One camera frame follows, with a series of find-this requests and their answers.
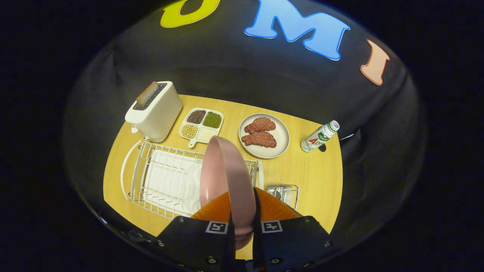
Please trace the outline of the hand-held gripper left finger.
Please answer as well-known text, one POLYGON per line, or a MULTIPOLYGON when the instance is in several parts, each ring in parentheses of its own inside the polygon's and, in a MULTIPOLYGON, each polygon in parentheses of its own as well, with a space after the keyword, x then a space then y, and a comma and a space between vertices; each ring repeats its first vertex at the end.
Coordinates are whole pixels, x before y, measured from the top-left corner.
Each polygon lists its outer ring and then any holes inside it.
POLYGON ((235 226, 229 193, 199 210, 198 218, 175 217, 157 236, 164 258, 193 272, 235 272, 235 226))

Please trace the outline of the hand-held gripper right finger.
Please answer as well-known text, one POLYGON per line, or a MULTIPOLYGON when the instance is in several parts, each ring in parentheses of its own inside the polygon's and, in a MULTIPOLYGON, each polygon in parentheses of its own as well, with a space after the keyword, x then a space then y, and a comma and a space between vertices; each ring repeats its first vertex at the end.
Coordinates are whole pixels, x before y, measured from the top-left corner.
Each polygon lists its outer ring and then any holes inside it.
POLYGON ((333 237, 313 216, 299 216, 269 193, 254 189, 253 269, 305 272, 333 256, 333 237))

